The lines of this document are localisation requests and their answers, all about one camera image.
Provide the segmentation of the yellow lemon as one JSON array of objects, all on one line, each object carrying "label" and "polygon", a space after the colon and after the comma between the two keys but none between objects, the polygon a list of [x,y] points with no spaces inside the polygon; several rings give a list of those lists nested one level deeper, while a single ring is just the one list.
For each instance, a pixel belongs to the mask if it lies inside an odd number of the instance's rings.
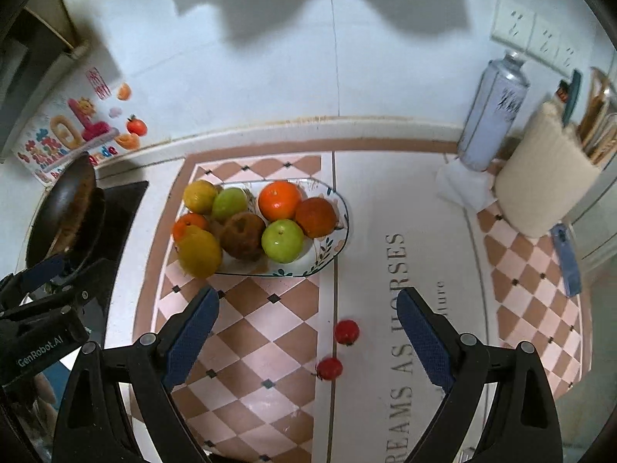
[{"label": "yellow lemon", "polygon": [[223,262],[223,250],[209,231],[188,226],[176,243],[182,270],[195,279],[207,279],[216,274]]}]

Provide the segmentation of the red cherry tomato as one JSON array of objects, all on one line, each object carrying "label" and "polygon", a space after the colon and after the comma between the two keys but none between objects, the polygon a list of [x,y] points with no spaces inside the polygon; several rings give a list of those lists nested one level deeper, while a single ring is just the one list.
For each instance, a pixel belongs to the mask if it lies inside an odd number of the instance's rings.
[{"label": "red cherry tomato", "polygon": [[316,365],[316,376],[325,382],[332,382],[341,376],[343,365],[336,357],[325,357]]},{"label": "red cherry tomato", "polygon": [[351,346],[360,336],[360,327],[354,320],[339,321],[334,328],[334,337],[339,345]]}]

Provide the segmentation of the brown reddish pear apple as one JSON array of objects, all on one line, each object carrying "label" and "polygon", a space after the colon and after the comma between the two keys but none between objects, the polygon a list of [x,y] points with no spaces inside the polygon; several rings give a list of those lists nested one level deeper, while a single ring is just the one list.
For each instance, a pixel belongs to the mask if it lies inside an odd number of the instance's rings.
[{"label": "brown reddish pear apple", "polygon": [[224,224],[220,237],[221,248],[241,261],[256,261],[263,254],[261,236],[266,223],[251,212],[234,214]]}]

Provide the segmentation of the green apple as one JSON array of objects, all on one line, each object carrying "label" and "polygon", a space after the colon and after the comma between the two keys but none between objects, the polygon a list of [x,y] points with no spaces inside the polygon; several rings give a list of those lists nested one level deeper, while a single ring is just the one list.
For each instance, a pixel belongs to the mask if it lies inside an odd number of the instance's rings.
[{"label": "green apple", "polygon": [[304,234],[292,220],[273,221],[261,237],[263,252],[278,264],[289,264],[302,252]]},{"label": "green apple", "polygon": [[248,210],[247,196],[243,189],[237,187],[223,189],[214,199],[211,216],[224,224],[234,214]]}]

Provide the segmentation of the yellow-green citrus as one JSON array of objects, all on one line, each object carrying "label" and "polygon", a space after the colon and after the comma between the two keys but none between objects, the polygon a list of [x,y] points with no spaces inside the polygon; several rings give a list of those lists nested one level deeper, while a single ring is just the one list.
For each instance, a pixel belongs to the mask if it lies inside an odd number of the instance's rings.
[{"label": "yellow-green citrus", "polygon": [[208,181],[198,180],[183,191],[183,203],[192,213],[209,215],[220,189]]}]

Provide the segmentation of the bright orange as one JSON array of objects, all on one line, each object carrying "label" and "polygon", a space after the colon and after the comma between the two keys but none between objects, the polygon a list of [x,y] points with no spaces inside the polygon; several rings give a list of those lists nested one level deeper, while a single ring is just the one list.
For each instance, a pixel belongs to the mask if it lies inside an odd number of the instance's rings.
[{"label": "bright orange", "polygon": [[294,218],[302,196],[299,188],[287,181],[268,184],[258,196],[258,208],[267,221],[290,220]]}]

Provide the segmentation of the dark orange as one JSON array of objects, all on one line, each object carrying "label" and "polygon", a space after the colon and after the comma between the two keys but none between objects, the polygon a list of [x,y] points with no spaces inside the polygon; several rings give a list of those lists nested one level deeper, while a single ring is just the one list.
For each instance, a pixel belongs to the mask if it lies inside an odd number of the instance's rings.
[{"label": "dark orange", "polygon": [[294,221],[307,237],[320,238],[335,230],[338,217],[334,207],[326,199],[309,198],[298,205]]}]

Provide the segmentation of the checkered brown kitchen mat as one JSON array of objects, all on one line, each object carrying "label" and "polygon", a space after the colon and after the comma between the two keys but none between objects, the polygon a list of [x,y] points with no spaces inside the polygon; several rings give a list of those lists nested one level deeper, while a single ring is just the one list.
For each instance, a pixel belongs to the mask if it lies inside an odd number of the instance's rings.
[{"label": "checkered brown kitchen mat", "polygon": [[[414,286],[460,331],[539,352],[552,393],[582,375],[579,299],[565,294],[549,236],[525,237],[497,206],[469,212],[438,196],[445,156],[335,152],[167,162],[147,171],[138,226],[155,230],[135,313],[139,332],[183,311],[200,282],[179,266],[170,226],[182,190],[314,177],[347,205],[346,246],[310,277],[216,275],[223,298],[210,338],[172,392],[194,439],[210,456],[244,462],[401,462],[442,393],[432,386],[398,324],[398,291]],[[360,336],[339,345],[335,325]],[[336,357],[332,382],[316,365]]]}]

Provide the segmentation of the black wok pan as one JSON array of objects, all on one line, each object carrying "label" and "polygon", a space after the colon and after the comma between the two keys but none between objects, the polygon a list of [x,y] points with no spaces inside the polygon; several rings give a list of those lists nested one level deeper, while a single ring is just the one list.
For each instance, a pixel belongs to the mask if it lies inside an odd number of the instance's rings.
[{"label": "black wok pan", "polygon": [[105,193],[97,186],[90,155],[82,152],[63,170],[34,218],[26,266],[61,254],[63,274],[76,273],[94,249],[105,214]]}]

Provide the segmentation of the blue lighter tool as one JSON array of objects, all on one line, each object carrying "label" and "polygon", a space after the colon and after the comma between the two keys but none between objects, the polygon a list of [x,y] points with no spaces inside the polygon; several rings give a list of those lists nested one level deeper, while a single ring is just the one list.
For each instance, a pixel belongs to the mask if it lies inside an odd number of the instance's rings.
[{"label": "blue lighter tool", "polygon": [[565,224],[559,223],[551,228],[550,234],[554,250],[560,261],[561,275],[564,279],[566,296],[572,298],[582,291],[583,280],[569,229]]}]

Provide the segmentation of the white folded tissue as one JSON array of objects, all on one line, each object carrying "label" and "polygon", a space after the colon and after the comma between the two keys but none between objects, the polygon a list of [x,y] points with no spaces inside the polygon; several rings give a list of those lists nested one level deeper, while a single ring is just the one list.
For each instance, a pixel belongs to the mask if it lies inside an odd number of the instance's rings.
[{"label": "white folded tissue", "polygon": [[438,196],[475,213],[496,201],[492,175],[486,171],[471,171],[458,159],[438,169],[435,184]]}]

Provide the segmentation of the beige utensil holder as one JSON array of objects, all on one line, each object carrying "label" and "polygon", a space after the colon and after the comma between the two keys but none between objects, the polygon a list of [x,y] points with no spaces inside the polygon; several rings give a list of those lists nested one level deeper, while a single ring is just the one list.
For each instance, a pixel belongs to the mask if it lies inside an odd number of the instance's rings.
[{"label": "beige utensil holder", "polygon": [[564,127],[561,115],[563,110],[552,101],[542,103],[495,179],[504,218],[528,237],[547,233],[600,176],[600,168],[573,139],[574,125]]}]

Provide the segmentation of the silver spray can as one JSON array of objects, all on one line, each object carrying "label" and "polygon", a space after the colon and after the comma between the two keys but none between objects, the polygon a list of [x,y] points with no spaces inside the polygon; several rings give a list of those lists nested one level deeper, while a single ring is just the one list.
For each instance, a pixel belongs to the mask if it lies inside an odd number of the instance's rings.
[{"label": "silver spray can", "polygon": [[458,158],[471,171],[486,171],[523,105],[529,80],[523,54],[506,50],[483,74],[458,142]]}]

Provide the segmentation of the colourful wall sticker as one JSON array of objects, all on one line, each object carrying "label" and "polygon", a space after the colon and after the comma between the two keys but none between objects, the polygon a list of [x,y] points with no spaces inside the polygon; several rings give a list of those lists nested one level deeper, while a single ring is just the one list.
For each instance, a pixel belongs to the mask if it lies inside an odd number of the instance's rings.
[{"label": "colourful wall sticker", "polygon": [[26,121],[12,152],[49,185],[77,156],[94,166],[148,143],[147,101],[113,71],[88,65],[62,81]]}]

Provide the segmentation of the white wall socket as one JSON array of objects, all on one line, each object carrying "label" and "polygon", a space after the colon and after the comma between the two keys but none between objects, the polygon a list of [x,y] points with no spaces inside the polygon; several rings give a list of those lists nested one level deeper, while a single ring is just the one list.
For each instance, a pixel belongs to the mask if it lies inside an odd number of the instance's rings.
[{"label": "white wall socket", "polygon": [[514,0],[497,0],[491,39],[565,75],[578,66],[578,49],[568,35]]}]

